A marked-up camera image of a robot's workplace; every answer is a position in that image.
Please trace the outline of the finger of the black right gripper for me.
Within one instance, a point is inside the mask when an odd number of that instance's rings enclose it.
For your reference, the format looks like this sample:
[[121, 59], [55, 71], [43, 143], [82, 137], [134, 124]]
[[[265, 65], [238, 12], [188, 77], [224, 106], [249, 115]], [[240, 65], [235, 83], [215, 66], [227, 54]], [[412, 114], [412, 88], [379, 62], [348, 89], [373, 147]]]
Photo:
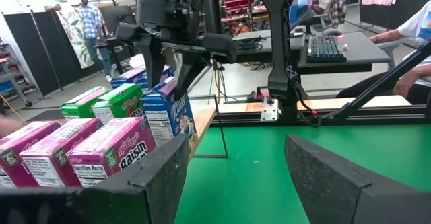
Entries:
[[137, 48], [144, 57], [149, 88], [160, 82], [166, 58], [162, 55], [162, 44], [156, 39], [141, 39]]
[[182, 53], [182, 65], [178, 75], [175, 99], [179, 100], [186, 94], [190, 84], [195, 78], [210, 65], [210, 56], [208, 54], [184, 52]]

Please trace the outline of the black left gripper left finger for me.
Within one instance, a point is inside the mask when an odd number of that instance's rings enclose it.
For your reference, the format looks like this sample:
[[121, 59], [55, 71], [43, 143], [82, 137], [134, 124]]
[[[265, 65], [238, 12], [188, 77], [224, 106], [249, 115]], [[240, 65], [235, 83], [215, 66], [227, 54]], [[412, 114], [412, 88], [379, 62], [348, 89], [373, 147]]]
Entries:
[[189, 140], [180, 134], [92, 188], [92, 224], [174, 224]]

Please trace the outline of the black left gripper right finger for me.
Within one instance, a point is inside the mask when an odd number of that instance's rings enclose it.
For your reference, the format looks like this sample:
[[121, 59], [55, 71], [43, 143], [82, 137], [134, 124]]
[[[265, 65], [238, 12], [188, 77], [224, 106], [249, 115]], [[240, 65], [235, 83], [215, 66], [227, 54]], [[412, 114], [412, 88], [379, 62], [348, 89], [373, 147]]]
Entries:
[[353, 224], [362, 189], [371, 181], [349, 160], [298, 135], [286, 136], [284, 151], [310, 224]]

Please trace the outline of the Frosted Flakes cereal box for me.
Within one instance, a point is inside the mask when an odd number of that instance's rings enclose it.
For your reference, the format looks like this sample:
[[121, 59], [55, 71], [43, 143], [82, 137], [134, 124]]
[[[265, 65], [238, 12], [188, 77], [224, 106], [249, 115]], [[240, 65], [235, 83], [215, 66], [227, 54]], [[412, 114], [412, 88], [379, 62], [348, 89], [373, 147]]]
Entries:
[[189, 147], [196, 147], [198, 134], [187, 93], [177, 96], [177, 79], [169, 77], [141, 98], [141, 105], [157, 147], [179, 134], [188, 136]]
[[[149, 86], [149, 83], [147, 80], [147, 70], [145, 67], [142, 67], [141, 70], [143, 71], [143, 73], [137, 78], [135, 84], [139, 85], [142, 91], [149, 91], [151, 87]], [[174, 73], [172, 68], [168, 65], [165, 65], [159, 82], [163, 83], [167, 78], [173, 77], [173, 76], [174, 76]]]
[[110, 84], [113, 89], [116, 89], [120, 87], [124, 83], [134, 83], [136, 84], [138, 81], [138, 78], [144, 75], [145, 69], [142, 67], [132, 69], [130, 71], [127, 71], [118, 77], [113, 78], [110, 81]]

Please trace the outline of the Apple Jacks cereal box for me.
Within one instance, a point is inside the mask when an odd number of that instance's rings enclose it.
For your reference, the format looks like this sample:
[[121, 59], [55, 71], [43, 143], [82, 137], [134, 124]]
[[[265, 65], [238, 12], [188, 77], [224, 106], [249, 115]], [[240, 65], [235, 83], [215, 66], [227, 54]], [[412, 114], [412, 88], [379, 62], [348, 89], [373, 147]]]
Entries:
[[99, 96], [108, 92], [110, 92], [110, 89], [106, 87], [94, 87], [65, 102], [60, 107], [60, 111], [66, 121], [70, 121], [75, 118], [94, 118], [95, 115], [92, 111], [93, 103]]
[[91, 109], [103, 124], [114, 118], [140, 117], [143, 116], [142, 96], [143, 92], [139, 85], [125, 83], [97, 97]]

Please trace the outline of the Raisin Bran cereal box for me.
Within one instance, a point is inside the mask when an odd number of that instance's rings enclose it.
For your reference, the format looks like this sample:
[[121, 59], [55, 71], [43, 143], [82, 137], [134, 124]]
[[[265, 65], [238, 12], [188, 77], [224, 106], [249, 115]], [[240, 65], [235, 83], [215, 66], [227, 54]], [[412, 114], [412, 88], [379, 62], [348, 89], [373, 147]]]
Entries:
[[36, 121], [0, 139], [0, 188], [37, 187], [38, 183], [20, 157], [61, 125], [55, 121]]
[[97, 118], [70, 120], [20, 153], [39, 186], [68, 187], [81, 183], [69, 163], [67, 154], [84, 139], [102, 127]]
[[67, 153], [81, 185], [91, 187], [156, 149], [144, 117], [115, 118]]

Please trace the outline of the red storage bin rack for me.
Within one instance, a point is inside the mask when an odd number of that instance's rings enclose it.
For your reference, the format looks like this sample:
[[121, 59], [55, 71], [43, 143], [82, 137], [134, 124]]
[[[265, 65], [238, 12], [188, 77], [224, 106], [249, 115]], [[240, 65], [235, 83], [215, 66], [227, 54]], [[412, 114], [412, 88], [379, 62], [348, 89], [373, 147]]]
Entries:
[[243, 9], [249, 9], [254, 0], [223, 0], [227, 13], [236, 13]]

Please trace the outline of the floral patterned curtain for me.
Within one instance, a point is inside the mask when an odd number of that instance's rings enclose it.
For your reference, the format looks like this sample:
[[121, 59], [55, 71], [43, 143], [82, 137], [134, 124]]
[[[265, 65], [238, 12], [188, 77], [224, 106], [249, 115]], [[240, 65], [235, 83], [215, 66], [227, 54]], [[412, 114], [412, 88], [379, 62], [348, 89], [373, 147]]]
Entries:
[[56, 11], [56, 14], [77, 55], [80, 67], [85, 69], [92, 66], [94, 62], [91, 60], [86, 47], [84, 24], [77, 10], [72, 6], [64, 5]]

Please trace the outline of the wooden plank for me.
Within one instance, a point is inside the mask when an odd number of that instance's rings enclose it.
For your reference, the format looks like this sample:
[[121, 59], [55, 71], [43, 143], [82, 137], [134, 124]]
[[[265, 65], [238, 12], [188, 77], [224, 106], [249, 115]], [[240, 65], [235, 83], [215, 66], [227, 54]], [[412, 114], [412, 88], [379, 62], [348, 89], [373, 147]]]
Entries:
[[[350, 103], [353, 100], [353, 98], [333, 98], [305, 100], [304, 102], [313, 110], [324, 110], [341, 108], [346, 103]], [[363, 108], [410, 105], [411, 104], [402, 96], [376, 96], [364, 104]], [[261, 102], [221, 104], [218, 106], [218, 108], [220, 113], [261, 112], [263, 109], [263, 104]]]

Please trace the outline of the black computer keyboard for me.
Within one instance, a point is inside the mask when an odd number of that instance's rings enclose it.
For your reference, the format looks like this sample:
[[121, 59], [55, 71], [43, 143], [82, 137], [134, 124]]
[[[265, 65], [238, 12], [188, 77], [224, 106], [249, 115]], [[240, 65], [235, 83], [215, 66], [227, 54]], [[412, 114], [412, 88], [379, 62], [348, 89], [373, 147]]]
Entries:
[[310, 63], [342, 63], [347, 58], [335, 35], [310, 35], [308, 37], [307, 59]]

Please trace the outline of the black partition panel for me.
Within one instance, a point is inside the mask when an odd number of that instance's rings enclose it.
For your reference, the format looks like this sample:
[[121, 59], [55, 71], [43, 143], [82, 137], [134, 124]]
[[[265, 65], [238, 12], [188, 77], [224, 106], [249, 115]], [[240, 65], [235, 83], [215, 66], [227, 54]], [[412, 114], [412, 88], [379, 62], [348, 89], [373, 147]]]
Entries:
[[99, 70], [98, 66], [81, 68], [55, 13], [21, 13], [4, 18], [43, 96]]
[[360, 21], [373, 26], [395, 29], [418, 12], [429, 0], [396, 0], [393, 5], [363, 5]]

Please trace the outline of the black office desk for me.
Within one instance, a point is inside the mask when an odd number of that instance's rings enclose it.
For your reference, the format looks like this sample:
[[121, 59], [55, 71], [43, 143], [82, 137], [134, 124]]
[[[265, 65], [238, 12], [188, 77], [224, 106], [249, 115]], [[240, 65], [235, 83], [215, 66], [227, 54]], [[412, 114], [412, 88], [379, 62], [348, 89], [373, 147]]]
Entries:
[[[236, 61], [259, 61], [270, 63], [272, 61], [271, 31], [261, 30], [257, 32], [245, 32], [237, 35], [235, 39], [255, 39], [262, 37], [262, 47], [253, 52], [237, 52]], [[292, 38], [290, 47], [294, 58], [298, 59], [298, 73], [301, 75], [323, 73], [354, 73], [372, 70], [374, 63], [389, 63], [391, 58], [376, 44], [371, 42], [363, 33], [353, 32], [344, 34], [339, 39], [341, 45], [348, 45], [345, 52], [347, 61], [344, 63], [310, 63], [306, 60], [306, 37]]]

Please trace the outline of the grey metal cart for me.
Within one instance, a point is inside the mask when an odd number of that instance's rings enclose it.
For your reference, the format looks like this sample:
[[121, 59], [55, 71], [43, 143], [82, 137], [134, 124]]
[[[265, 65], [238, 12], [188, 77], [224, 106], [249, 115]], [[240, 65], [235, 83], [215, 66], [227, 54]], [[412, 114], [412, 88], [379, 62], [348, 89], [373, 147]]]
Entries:
[[0, 94], [18, 96], [26, 107], [33, 103], [25, 93], [35, 90], [11, 46], [0, 38]]

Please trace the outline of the white metal bracket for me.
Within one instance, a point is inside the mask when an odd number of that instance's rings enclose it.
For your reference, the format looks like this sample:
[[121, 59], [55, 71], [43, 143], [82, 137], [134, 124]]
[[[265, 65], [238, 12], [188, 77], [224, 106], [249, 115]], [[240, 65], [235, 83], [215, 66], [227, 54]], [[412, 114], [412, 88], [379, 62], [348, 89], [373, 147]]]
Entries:
[[261, 112], [261, 122], [275, 122], [279, 118], [279, 101], [278, 99], [264, 97], [263, 109]]

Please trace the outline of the black aluminium rig frame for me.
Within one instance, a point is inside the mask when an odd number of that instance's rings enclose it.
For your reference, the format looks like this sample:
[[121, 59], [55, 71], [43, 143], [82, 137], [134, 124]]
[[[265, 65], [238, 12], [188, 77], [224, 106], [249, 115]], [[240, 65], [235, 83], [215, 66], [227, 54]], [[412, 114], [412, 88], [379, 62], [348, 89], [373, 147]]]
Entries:
[[303, 110], [292, 102], [279, 101], [279, 118], [275, 122], [261, 122], [261, 115], [257, 112], [221, 113], [222, 126], [302, 126], [318, 127], [321, 125], [355, 125], [355, 124], [422, 124], [431, 122], [431, 94], [428, 102], [412, 106], [383, 106], [363, 108], [378, 91], [388, 83], [393, 82], [402, 73], [413, 69], [422, 59], [431, 55], [431, 42], [417, 47], [413, 54], [394, 69], [389, 71], [382, 79], [371, 85], [365, 92], [354, 98], [350, 103], [338, 109], [313, 110], [304, 102], [298, 88], [292, 90], [293, 100], [298, 100]]

